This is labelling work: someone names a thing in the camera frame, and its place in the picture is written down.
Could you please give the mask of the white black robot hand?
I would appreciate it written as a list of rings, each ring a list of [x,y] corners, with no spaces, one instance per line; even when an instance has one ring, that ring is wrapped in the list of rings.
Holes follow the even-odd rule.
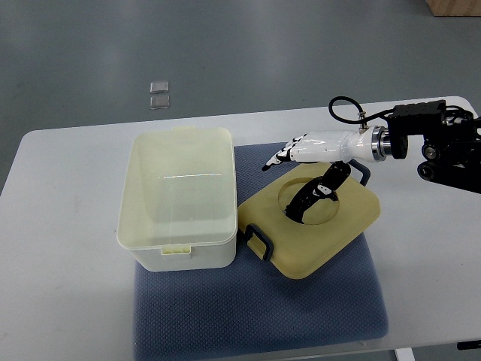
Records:
[[[305,212],[318,201],[338,200],[336,191],[350,176],[350,166],[357,159],[380,162],[390,153],[389,132],[382,126],[361,131],[309,132],[286,143],[262,170],[267,171],[283,162],[324,162],[330,165],[323,176],[308,181],[286,206],[285,215],[303,223]]]

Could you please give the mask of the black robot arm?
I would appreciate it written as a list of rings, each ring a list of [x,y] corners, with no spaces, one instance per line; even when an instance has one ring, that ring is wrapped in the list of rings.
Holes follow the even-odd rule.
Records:
[[[384,116],[391,155],[407,156],[410,135],[424,139],[418,165],[421,179],[448,187],[480,192],[480,118],[445,100],[397,105]]]

